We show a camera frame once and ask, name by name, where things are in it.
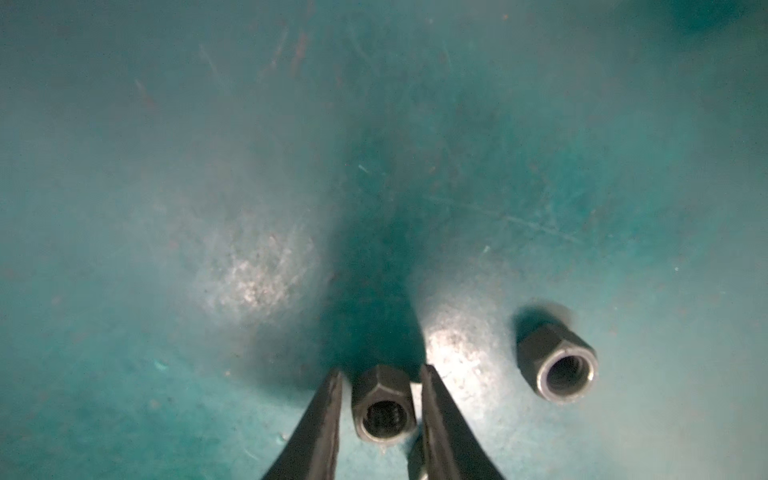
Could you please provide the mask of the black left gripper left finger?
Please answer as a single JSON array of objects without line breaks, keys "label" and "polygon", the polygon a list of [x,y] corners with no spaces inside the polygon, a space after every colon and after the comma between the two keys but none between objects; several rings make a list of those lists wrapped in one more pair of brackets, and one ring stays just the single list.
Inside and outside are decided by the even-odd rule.
[{"label": "black left gripper left finger", "polygon": [[264,480],[333,480],[339,451],[344,376],[331,369]]}]

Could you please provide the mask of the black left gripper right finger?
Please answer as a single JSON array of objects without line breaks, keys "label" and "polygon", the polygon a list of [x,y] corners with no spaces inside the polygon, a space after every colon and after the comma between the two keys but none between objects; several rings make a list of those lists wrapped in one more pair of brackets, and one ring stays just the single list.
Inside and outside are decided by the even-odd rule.
[{"label": "black left gripper right finger", "polygon": [[420,369],[423,456],[429,479],[503,479],[433,365]]}]

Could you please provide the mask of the black nut single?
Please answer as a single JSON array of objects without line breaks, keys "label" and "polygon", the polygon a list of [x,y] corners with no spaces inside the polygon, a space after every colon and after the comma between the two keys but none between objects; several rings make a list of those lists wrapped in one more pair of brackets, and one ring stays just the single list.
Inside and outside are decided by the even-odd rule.
[{"label": "black nut single", "polygon": [[555,323],[540,325],[517,344],[517,365],[538,396],[557,404],[583,397],[598,373],[594,349]]}]

